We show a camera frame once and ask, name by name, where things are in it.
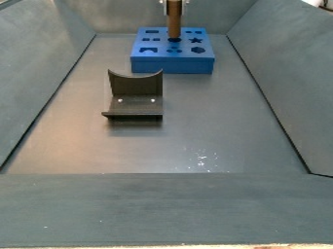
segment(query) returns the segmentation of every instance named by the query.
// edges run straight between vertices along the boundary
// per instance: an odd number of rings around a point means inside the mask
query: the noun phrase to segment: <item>blue shape sorter block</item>
[[[170,40],[166,27],[141,27],[132,51],[133,73],[212,74],[214,50],[205,28],[184,27]]]

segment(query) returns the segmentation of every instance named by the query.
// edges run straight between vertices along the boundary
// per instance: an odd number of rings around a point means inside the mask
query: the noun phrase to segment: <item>metal sheet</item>
[[[61,0],[0,12],[0,164],[65,80],[94,31]]]
[[[225,34],[259,0],[197,0],[189,5],[184,26]],[[141,26],[168,26],[160,0],[66,0],[98,33],[137,33]]]
[[[261,0],[228,36],[313,173],[333,175],[333,17]]]
[[[112,126],[109,69],[132,75],[134,39],[95,38],[7,173],[307,173],[225,36],[212,75],[165,75],[162,125]]]

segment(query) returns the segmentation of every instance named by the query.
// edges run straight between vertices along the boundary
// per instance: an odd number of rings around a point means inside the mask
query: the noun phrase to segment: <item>gray floor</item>
[[[162,125],[110,124],[107,69],[130,74],[133,41],[97,37],[3,173],[307,173],[225,36],[213,75],[165,75]]]

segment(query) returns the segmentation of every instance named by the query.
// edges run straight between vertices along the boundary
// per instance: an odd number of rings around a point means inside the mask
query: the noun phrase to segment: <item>dark gray plastic piece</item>
[[[164,70],[149,77],[126,77],[109,70],[113,90],[107,118],[164,116]]]

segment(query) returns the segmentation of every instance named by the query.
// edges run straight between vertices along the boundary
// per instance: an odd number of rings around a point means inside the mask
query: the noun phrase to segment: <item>shape hole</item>
[[[141,48],[141,52],[145,53],[145,52],[154,52],[157,53],[158,52],[158,48]]]
[[[160,34],[160,30],[146,30],[146,34]]]
[[[204,53],[205,51],[206,51],[205,48],[201,48],[201,47],[192,48],[193,53]]]
[[[168,39],[172,43],[180,43],[182,41],[181,38],[169,38]]]

